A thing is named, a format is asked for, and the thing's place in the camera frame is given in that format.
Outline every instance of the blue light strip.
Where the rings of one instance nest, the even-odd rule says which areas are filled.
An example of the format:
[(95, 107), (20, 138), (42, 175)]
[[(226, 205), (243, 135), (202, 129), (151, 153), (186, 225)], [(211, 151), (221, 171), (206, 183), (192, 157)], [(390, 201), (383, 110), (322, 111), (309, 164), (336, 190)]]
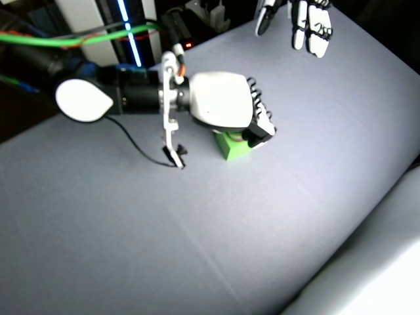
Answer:
[[(127, 22), (129, 20), (129, 16), (127, 14), (127, 10), (125, 9), (124, 0), (117, 0), (117, 1), (118, 1), (119, 10), (121, 12), (121, 16), (123, 17), (123, 21)], [(125, 29), (127, 31), (131, 30), (130, 23), (125, 23)], [(134, 40), (133, 33), (129, 33), (129, 41), (131, 45), (131, 50), (133, 51), (134, 59), (136, 60), (136, 65), (138, 67), (141, 67), (142, 62), (140, 60), (140, 55), (138, 53), (138, 49), (137, 49), (136, 41)]]

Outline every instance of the dark background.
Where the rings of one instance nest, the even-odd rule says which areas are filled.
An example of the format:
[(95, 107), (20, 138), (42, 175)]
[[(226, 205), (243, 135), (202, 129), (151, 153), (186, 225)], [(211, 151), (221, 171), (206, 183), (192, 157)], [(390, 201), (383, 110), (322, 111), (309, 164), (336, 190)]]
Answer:
[[(173, 7), (183, 6), (185, 2), (187, 1), (156, 0), (157, 15), (160, 16)], [(224, 0), (226, 17), (231, 19), (233, 28), (253, 18), (257, 0), (240, 0), (240, 8), (238, 3), (239, 0)], [(419, 0), (335, 0), (333, 3), (420, 74)], [(67, 32), (66, 26), (56, 17), (53, 0), (20, 0), (7, 6), (0, 5), (0, 8), (15, 12), (28, 21), (30, 19), (26, 12), (43, 7), (49, 8), (45, 14), (53, 19), (51, 25), (39, 27), (52, 27), (59, 29), (59, 32)], [(51, 100), (45, 96), (28, 94), (2, 82), (0, 96), (0, 142), (58, 112), (45, 106), (51, 106)]]

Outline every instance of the robotic hand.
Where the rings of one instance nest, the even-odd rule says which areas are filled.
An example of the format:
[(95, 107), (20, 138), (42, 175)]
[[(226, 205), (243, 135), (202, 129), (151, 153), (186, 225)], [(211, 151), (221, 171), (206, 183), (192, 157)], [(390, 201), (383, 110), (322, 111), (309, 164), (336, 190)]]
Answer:
[[(45, 37), (31, 25), (0, 10), (0, 31)], [(163, 151), (179, 169), (185, 167), (183, 146), (173, 146), (179, 129), (171, 110), (190, 112), (192, 119), (217, 132), (239, 132), (254, 148), (276, 133), (255, 82), (228, 72), (184, 76), (179, 43), (163, 54), (162, 82), (157, 71), (133, 65), (100, 67), (71, 49), (34, 45), (2, 45), (0, 69), (48, 93), (61, 112), (74, 121), (92, 123), (108, 114), (162, 114)]]
[[(264, 0), (255, 34), (262, 35), (276, 15), (281, 0)], [(288, 0), (289, 17), (293, 23), (293, 47), (302, 49), (305, 36), (310, 53), (322, 58), (327, 51), (333, 35), (331, 20), (327, 9), (331, 0)]]

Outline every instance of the gray table surface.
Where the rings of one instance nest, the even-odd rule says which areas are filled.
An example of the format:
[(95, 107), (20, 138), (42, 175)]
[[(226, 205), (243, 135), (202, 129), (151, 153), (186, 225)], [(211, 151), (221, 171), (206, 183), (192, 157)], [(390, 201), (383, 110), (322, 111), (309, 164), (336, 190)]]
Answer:
[[(275, 314), (420, 152), (420, 77), (343, 14), (323, 59), (279, 12), (187, 54), (257, 79), (277, 136), (226, 162), (180, 116), (184, 171), (109, 121), (53, 118), (0, 146), (0, 314)], [(121, 117), (161, 154), (158, 116)]]

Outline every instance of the green box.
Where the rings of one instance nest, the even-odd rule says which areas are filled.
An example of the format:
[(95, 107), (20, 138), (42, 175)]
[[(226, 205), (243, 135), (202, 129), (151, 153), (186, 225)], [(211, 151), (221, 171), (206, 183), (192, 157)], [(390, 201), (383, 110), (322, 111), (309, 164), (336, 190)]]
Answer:
[(216, 140), (227, 161), (237, 159), (252, 151), (247, 141), (232, 140), (228, 133), (216, 133)]

